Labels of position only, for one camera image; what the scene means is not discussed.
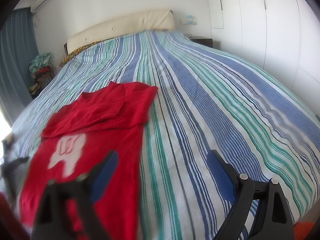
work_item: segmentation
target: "red sweater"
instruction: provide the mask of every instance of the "red sweater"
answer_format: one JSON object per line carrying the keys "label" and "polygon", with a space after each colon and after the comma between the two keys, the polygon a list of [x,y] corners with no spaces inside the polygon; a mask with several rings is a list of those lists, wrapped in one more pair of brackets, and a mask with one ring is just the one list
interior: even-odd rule
{"label": "red sweater", "polygon": [[[136,239],[143,124],[156,92],[157,87],[139,82],[110,82],[96,92],[83,92],[54,113],[41,133],[20,193],[21,222],[32,225],[49,179],[71,181],[115,150],[117,167],[93,208],[112,239]],[[81,231],[73,202],[67,208],[74,230]]]}

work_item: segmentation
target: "wall outlet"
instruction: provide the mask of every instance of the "wall outlet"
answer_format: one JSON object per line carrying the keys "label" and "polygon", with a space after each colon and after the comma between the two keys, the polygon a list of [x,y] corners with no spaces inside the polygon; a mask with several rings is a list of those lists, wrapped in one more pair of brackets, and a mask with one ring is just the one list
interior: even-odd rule
{"label": "wall outlet", "polygon": [[186,17],[185,19],[180,19],[181,24],[197,24],[196,17]]}

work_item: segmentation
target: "cream headboard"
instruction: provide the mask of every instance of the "cream headboard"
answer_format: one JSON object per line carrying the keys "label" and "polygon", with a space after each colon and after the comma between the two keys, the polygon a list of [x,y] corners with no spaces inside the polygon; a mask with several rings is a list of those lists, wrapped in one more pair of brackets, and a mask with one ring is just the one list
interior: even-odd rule
{"label": "cream headboard", "polygon": [[99,23],[68,39],[68,53],[95,41],[103,41],[144,30],[173,31],[172,12],[169,9],[150,10]]}

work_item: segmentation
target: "blue striped blanket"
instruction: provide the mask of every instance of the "blue striped blanket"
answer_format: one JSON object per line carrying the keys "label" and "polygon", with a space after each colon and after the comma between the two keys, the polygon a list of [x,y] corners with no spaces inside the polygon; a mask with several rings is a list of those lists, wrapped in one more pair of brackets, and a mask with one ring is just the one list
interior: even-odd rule
{"label": "blue striped blanket", "polygon": [[[210,149],[254,180],[277,178],[295,222],[319,198],[314,114],[262,69],[179,32],[121,36],[70,60],[15,122],[14,156],[32,156],[52,113],[110,81],[159,88],[143,135],[139,238],[214,237],[232,201],[208,168]],[[256,208],[252,202],[241,239]]]}

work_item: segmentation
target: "wardrobe door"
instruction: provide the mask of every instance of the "wardrobe door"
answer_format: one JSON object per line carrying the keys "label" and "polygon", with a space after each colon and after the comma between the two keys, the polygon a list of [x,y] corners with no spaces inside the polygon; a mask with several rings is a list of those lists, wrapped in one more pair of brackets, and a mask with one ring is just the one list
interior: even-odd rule
{"label": "wardrobe door", "polygon": [[320,22],[305,0],[297,1],[301,20],[301,50],[298,67],[320,83]]}
{"label": "wardrobe door", "polygon": [[300,55],[297,0],[265,0],[267,48],[264,70],[291,89]]}
{"label": "wardrobe door", "polygon": [[239,1],[242,20],[241,57],[263,68],[267,42],[267,20],[264,0]]}
{"label": "wardrobe door", "polygon": [[220,49],[241,57],[242,29],[239,0],[221,0],[223,29],[212,28],[212,38]]}
{"label": "wardrobe door", "polygon": [[313,76],[298,68],[292,91],[320,116],[320,83]]}
{"label": "wardrobe door", "polygon": [[223,29],[221,0],[208,0],[208,2],[211,17],[211,27]]}

